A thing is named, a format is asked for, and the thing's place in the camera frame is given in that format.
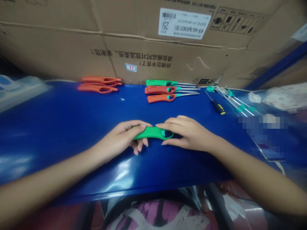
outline printed icon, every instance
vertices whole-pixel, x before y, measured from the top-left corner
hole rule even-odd
[[[193,80],[193,83],[194,83],[194,84],[197,84],[197,83],[198,83],[198,78],[195,78],[195,79]]]

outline pink patterned fabric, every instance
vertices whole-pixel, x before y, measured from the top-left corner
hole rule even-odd
[[[164,199],[136,205],[126,210],[107,229],[218,229],[199,211]]]

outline cardboard box flap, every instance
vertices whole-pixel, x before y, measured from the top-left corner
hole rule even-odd
[[[98,31],[87,0],[0,0],[0,21]]]
[[[143,37],[146,39],[159,39],[182,43],[195,43],[207,46],[229,47],[243,49],[247,46],[252,36],[267,22],[270,16],[281,4],[281,0],[261,1],[225,1],[225,0],[199,0],[194,1],[150,1],[150,0],[128,0],[128,1],[101,1],[94,0],[98,18],[105,34],[127,34]],[[195,34],[187,33],[186,36],[163,36],[159,35],[161,22],[161,8],[191,12],[211,16],[206,25],[204,34],[200,28],[193,26],[199,21],[190,20],[193,15],[188,15],[187,20],[179,18],[179,13],[173,15],[177,24],[171,23],[170,18],[168,30],[174,30],[176,34],[181,30],[196,31]],[[190,39],[189,36],[202,36],[202,39]]]
[[[78,81],[85,75],[115,77],[100,34],[0,25],[0,50],[34,76]]]
[[[292,51],[302,42],[291,38],[291,36],[306,23],[307,1],[285,1],[264,27],[253,37],[248,49],[276,53],[283,50]]]
[[[307,58],[304,58],[264,84],[261,89],[307,82]]]
[[[224,73],[221,86],[245,87],[260,74],[259,66],[269,68],[279,60],[271,53],[215,49],[191,45],[152,42],[105,36],[112,51],[117,77],[127,83],[145,84],[146,79],[166,79],[211,84]]]

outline screwdriver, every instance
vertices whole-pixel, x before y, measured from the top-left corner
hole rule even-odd
[[[207,94],[208,97],[211,99],[211,104],[213,105],[213,108],[215,109],[215,111],[220,114],[220,115],[224,115],[225,114],[225,110],[224,108],[217,102],[215,102],[215,100],[213,100],[209,94]]]

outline shipping label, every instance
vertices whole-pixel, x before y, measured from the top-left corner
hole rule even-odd
[[[161,8],[158,34],[201,40],[211,15]]]

